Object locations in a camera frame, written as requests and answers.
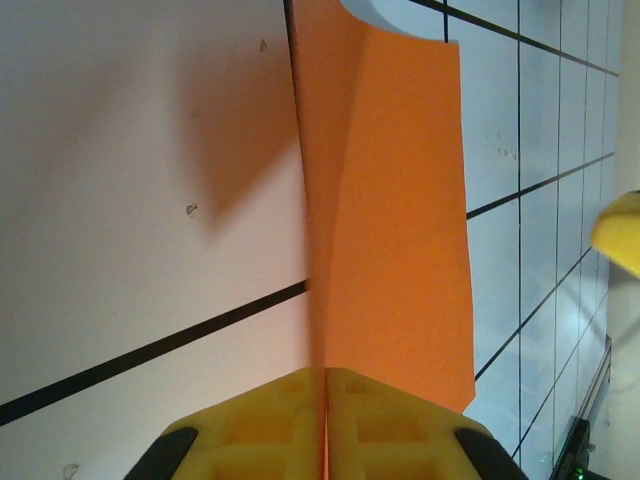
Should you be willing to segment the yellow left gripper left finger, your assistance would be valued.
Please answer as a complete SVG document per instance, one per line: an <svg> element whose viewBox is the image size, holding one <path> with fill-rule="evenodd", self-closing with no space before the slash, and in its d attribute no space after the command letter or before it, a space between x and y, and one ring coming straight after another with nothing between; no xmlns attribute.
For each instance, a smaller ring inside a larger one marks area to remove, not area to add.
<svg viewBox="0 0 640 480"><path fill-rule="evenodd" d="M302 368L170 424L129 479L321 479L319 374Z"/></svg>

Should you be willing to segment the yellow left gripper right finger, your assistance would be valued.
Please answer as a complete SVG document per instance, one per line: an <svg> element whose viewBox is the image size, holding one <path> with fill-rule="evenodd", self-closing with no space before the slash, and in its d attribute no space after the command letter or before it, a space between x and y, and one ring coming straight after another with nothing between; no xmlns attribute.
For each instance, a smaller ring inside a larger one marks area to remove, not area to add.
<svg viewBox="0 0 640 480"><path fill-rule="evenodd" d="M521 479L482 424L344 368L327 370L330 479Z"/></svg>

